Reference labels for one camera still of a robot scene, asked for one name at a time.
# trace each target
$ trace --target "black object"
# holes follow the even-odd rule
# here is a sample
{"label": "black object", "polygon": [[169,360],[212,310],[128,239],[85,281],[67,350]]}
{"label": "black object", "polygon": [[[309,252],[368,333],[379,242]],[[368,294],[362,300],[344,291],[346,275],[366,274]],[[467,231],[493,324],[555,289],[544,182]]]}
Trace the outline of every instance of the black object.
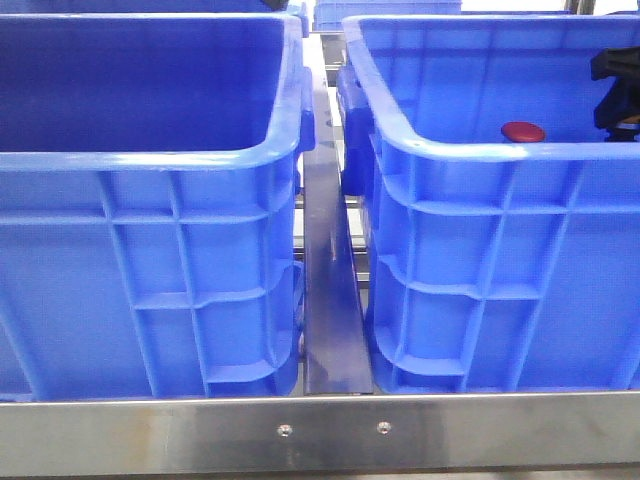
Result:
{"label": "black object", "polygon": [[289,0],[262,0],[271,10],[284,10]]}
{"label": "black object", "polygon": [[591,78],[616,81],[594,111],[607,142],[634,142],[640,133],[640,47],[608,48],[591,59]]}

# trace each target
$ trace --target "steel shelf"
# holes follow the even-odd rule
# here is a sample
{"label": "steel shelf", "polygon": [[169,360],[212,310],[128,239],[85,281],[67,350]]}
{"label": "steel shelf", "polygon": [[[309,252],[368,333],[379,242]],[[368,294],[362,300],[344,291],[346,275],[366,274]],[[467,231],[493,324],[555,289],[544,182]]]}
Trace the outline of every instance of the steel shelf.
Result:
{"label": "steel shelf", "polygon": [[[327,38],[324,52],[343,51],[339,36]],[[640,478],[640,392],[371,393],[327,62],[320,35],[305,43],[318,147],[304,157],[305,238],[296,243],[306,261],[304,392],[0,404],[0,476]]]}

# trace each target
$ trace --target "metal frame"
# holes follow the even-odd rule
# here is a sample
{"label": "metal frame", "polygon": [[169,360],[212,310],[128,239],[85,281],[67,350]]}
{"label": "metal frame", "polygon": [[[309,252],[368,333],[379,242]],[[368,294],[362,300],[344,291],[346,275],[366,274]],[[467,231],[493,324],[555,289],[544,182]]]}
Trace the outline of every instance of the metal frame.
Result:
{"label": "metal frame", "polygon": [[[306,396],[0,404],[0,476],[543,467],[556,470],[459,478],[639,478],[640,392],[361,395],[371,373],[320,36],[305,50],[318,140],[304,158]],[[620,464],[606,477],[573,470]]]}

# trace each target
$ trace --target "metal bar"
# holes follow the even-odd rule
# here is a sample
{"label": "metal bar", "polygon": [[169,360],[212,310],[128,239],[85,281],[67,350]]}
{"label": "metal bar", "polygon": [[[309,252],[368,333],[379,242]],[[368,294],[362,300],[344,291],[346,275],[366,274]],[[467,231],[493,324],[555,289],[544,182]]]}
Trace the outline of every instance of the metal bar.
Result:
{"label": "metal bar", "polygon": [[578,15],[593,15],[596,7],[595,0],[580,0],[578,2]]}
{"label": "metal bar", "polygon": [[369,354],[340,189],[322,42],[311,35],[317,146],[304,154],[305,393],[372,393]]}
{"label": "metal bar", "polygon": [[640,392],[2,404],[0,476],[631,467],[638,411]]}
{"label": "metal bar", "polygon": [[565,0],[564,9],[570,11],[571,13],[578,13],[578,5],[580,0]]}

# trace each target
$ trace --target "background crate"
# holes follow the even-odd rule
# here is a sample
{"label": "background crate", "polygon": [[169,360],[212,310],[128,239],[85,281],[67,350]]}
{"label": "background crate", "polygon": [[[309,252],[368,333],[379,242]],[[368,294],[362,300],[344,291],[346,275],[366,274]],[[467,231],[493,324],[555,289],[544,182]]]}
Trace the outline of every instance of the background crate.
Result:
{"label": "background crate", "polygon": [[289,392],[299,22],[14,15],[0,43],[0,398]]}
{"label": "background crate", "polygon": [[342,19],[352,15],[377,14],[453,14],[460,13],[462,0],[318,0],[314,12],[314,30],[342,30]]}
{"label": "background crate", "polygon": [[[2,0],[0,13],[273,13],[261,0]],[[300,18],[309,35],[307,5],[289,0],[283,12]]]}
{"label": "background crate", "polygon": [[[603,143],[611,81],[590,76],[601,49],[640,42],[637,20],[372,17],[345,34],[380,386],[639,387],[640,146]],[[501,144],[511,120],[547,141]]]}

